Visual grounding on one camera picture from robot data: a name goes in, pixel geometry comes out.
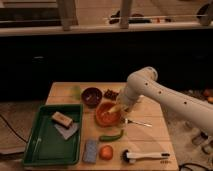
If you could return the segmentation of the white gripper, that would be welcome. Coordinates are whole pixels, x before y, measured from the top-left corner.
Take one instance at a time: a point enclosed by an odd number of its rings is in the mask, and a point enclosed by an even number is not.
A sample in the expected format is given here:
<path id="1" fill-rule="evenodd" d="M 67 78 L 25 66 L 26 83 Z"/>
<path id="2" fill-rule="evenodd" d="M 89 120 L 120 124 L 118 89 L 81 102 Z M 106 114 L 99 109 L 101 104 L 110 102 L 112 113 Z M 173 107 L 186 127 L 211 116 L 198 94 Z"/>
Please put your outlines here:
<path id="1" fill-rule="evenodd" d="M 132 108 L 139 99 L 139 94 L 137 94 L 128 85 L 125 85 L 119 92 L 117 96 L 116 103 L 121 106 L 124 112 L 131 112 Z"/>

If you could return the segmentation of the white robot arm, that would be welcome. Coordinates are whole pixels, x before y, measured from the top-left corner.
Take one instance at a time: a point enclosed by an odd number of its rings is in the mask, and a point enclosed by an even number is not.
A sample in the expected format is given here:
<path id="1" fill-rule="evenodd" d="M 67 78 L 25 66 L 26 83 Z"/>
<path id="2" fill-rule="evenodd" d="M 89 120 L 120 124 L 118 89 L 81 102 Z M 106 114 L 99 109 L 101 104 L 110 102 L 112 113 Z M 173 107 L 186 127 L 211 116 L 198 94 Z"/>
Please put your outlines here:
<path id="1" fill-rule="evenodd" d="M 213 105 L 174 91 L 157 82 L 158 73 L 153 67 L 144 67 L 131 73 L 121 89 L 117 103 L 124 109 L 132 108 L 141 95 L 163 104 L 213 136 Z"/>

